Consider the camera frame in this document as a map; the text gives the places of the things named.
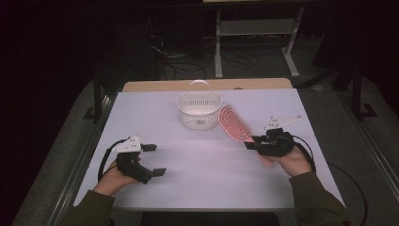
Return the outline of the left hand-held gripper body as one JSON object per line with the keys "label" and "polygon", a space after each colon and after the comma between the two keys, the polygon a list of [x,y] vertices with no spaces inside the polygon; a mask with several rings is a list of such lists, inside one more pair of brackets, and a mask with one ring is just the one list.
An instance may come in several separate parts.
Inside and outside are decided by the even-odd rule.
{"label": "left hand-held gripper body", "polygon": [[117,154],[116,164],[118,170],[143,184],[147,184],[152,176],[152,170],[146,169],[139,163],[139,156],[143,152],[139,136],[128,137],[119,141],[112,152]]}

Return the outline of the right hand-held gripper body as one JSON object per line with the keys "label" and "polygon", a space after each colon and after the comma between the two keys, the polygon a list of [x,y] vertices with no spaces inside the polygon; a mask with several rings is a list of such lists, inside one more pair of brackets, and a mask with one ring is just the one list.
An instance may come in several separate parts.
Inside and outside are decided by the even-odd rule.
{"label": "right hand-held gripper body", "polygon": [[282,157],[288,154],[295,146],[291,133],[283,129],[284,126],[300,121],[302,117],[297,116],[272,116],[263,127],[265,134],[261,135],[262,142],[255,142],[255,150],[264,156]]}

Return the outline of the pink hairbrush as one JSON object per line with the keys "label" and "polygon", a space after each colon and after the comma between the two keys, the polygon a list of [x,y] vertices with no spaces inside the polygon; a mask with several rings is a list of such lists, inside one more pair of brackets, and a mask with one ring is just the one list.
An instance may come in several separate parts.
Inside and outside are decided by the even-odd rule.
{"label": "pink hairbrush", "polygon": [[225,105],[219,110],[218,124],[231,139],[254,143],[251,127],[231,105]]}

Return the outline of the white plastic basket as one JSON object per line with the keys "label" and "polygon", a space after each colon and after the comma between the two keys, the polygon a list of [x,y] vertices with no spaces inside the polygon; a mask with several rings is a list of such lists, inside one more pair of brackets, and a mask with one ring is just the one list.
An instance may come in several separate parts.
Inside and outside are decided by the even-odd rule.
{"label": "white plastic basket", "polygon": [[183,125],[197,131],[217,126],[221,104],[221,95],[207,81],[199,79],[192,81],[177,98]]}

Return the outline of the person's left hand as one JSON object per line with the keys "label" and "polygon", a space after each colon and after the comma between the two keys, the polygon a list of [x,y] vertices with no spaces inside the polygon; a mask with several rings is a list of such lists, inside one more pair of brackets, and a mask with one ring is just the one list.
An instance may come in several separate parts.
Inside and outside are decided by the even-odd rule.
{"label": "person's left hand", "polygon": [[105,196],[113,196],[122,188],[135,184],[136,180],[123,175],[118,169],[116,162],[113,162],[100,182],[93,188],[93,191]]}

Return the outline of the person's right hand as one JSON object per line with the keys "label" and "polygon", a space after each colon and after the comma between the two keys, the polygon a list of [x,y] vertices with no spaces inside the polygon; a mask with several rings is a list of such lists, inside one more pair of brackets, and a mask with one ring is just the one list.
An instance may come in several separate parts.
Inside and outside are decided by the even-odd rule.
{"label": "person's right hand", "polygon": [[296,146],[294,146],[290,153],[283,157],[267,156],[266,159],[280,164],[284,171],[291,177],[311,172],[311,165],[305,155]]}

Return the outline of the black metal stand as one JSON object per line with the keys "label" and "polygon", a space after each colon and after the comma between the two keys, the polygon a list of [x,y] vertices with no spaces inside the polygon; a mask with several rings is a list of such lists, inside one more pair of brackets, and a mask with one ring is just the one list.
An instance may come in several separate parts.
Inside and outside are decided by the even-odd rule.
{"label": "black metal stand", "polygon": [[93,105],[86,110],[84,120],[93,120],[94,123],[97,123],[104,114],[108,103],[108,96],[104,91],[101,83],[101,76],[98,71],[93,74],[92,87]]}
{"label": "black metal stand", "polygon": [[359,121],[365,118],[374,118],[376,113],[370,104],[363,104],[361,102],[361,88],[362,88],[362,74],[358,64],[354,65],[353,79],[352,79],[352,104],[351,109],[355,117]]}

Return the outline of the metal floor rail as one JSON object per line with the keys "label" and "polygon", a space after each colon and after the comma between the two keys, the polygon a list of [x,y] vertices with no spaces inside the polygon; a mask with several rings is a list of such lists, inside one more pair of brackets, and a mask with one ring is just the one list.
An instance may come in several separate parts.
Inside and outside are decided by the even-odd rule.
{"label": "metal floor rail", "polygon": [[370,156],[385,179],[393,197],[399,202],[399,121],[385,108],[378,110],[369,103],[352,106],[348,94],[340,92],[340,101],[358,128]]}
{"label": "metal floor rail", "polygon": [[104,96],[100,101],[100,116],[92,125],[86,141],[82,145],[82,149],[72,165],[72,172],[69,174],[66,184],[61,189],[60,195],[57,198],[56,206],[51,212],[51,215],[45,226],[57,226],[68,209],[73,205],[79,191],[79,187],[82,184],[82,181],[84,180],[85,174],[88,170],[91,157],[94,155],[95,149],[103,132],[112,105],[113,100],[108,96]]}

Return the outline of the white metal desk frame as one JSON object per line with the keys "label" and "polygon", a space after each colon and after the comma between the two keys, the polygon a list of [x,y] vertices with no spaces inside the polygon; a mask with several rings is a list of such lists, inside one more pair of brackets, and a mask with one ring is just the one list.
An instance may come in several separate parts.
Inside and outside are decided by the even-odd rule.
{"label": "white metal desk frame", "polygon": [[292,59],[291,52],[301,24],[305,8],[299,8],[293,18],[260,20],[222,20],[221,11],[216,12],[215,22],[215,77],[222,78],[221,38],[251,35],[288,35],[289,40],[281,48],[287,68],[293,78],[299,77],[299,71]]}

